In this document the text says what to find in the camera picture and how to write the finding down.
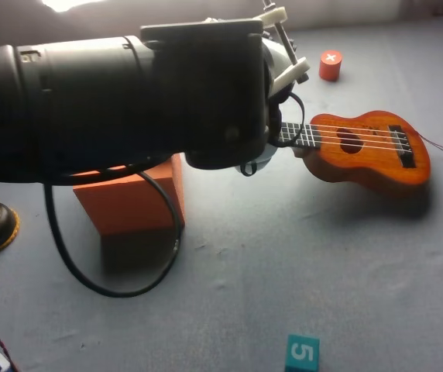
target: teal cube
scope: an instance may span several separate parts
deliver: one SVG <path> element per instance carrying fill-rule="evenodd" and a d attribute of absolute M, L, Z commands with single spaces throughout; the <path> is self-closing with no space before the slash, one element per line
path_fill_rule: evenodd
<path fill-rule="evenodd" d="M 289 335 L 285 372 L 318 372 L 319 357 L 319 339 Z"/>

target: guitar neck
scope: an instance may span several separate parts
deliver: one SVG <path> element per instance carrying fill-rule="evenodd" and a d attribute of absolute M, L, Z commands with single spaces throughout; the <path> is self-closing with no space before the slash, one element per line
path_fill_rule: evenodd
<path fill-rule="evenodd" d="M 293 140 L 299 133 L 300 124 L 295 122 L 282 122 L 278 140 L 281 143 Z M 312 124 L 304 124 L 302 132 L 299 134 L 292 147 L 300 149 L 319 149 L 321 146 L 321 135 L 318 128 Z"/>

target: gray table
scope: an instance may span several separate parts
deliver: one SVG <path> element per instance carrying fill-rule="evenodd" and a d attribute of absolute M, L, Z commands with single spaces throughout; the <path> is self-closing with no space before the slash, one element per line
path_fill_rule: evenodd
<path fill-rule="evenodd" d="M 308 118 L 390 110 L 443 143 L 443 19 L 293 36 L 313 65 L 295 89 Z M 342 78 L 329 84 L 318 62 L 334 48 L 343 52 Z M 291 104 L 284 116 L 299 119 Z M 185 167 L 181 254 L 158 288 L 129 300 L 71 277 L 40 185 L 0 184 L 0 200 L 22 219 L 0 253 L 0 335 L 32 372 L 276 372 L 292 332 L 321 339 L 321 372 L 439 372 L 443 153 L 429 150 L 429 198 L 400 202 L 321 182 L 291 150 L 251 178 Z M 76 261 L 95 280 L 134 288 L 155 274 L 151 250 L 100 249 L 71 188 L 57 190 L 57 206 Z"/>

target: number 5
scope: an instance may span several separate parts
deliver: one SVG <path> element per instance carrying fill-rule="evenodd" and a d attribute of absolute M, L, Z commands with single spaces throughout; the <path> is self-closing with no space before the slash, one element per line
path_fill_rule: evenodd
<path fill-rule="evenodd" d="M 301 352 L 297 353 L 298 347 L 299 347 L 298 343 L 295 343 L 292 345 L 292 349 L 290 350 L 290 352 L 292 353 L 292 357 L 295 360 L 304 360 L 304 359 L 306 359 L 306 356 L 308 355 L 309 361 L 312 362 L 313 361 L 313 348 L 308 345 L 300 345 Z"/>

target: small wooden guitar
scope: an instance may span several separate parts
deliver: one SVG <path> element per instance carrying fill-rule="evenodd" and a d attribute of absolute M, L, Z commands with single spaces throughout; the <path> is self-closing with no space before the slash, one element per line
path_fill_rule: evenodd
<path fill-rule="evenodd" d="M 279 142 L 299 133 L 282 123 Z M 373 111 L 357 118 L 321 114 L 291 145 L 309 171 L 327 182 L 352 181 L 393 197 L 419 191 L 430 178 L 430 157 L 416 130 L 397 115 Z"/>

